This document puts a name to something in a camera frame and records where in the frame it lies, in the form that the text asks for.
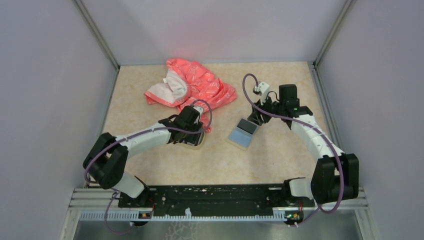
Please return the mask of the gold card tin box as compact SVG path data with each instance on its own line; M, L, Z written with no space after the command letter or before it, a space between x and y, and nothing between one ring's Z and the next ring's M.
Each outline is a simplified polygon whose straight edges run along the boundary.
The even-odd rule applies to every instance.
M196 134L190 134L185 139L185 144L188 148L197 150L201 147L202 142L204 140L204 137L205 137L204 132L196 133Z

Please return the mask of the beige blue card holder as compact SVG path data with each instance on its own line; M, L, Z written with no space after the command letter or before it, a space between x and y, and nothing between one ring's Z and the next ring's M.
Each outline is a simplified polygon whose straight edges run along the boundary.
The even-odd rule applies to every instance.
M248 149L249 145L251 144L252 139L253 139L253 137L254 137L255 134L253 134L253 135L252 134L248 134L247 132L245 132L245 131L241 130L240 128L238 128L237 127L237 124L234 127L234 129L231 131L231 133L229 134L229 136L227 138L227 141L230 144L232 144L232 145L234 145L234 146L236 146L236 147L238 147L238 148L246 151Z

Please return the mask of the thin credit card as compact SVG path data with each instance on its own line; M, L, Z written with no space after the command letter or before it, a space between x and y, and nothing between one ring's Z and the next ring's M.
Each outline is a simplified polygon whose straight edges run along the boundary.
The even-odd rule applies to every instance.
M244 132L254 135L259 128L257 124L254 122L251 122L245 118L241 118L238 124L236 125L237 128L243 130Z

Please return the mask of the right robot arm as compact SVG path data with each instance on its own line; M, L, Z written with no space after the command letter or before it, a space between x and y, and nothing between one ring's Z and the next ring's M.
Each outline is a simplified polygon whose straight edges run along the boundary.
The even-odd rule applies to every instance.
M293 178L284 183L281 199L287 206L295 206L301 197L315 200L318 204L337 202L339 194L343 200L355 199L359 195L359 159L353 153L347 154L329 140L319 127L313 112L301 106L294 84L279 86L279 99L269 97L270 86L259 82L253 93L260 100L252 107L249 119L259 125L271 118L283 116L282 121L306 146L315 160L311 178Z

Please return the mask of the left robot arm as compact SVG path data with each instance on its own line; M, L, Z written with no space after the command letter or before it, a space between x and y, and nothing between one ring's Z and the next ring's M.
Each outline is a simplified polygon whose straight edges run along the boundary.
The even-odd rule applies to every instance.
M132 203L144 207L149 203L148 187L125 171L127 160L151 148L167 144L198 146L205 133L201 122L204 109L188 105L179 114L159 120L140 132L99 136L83 162L85 178L92 177L104 189L126 194Z

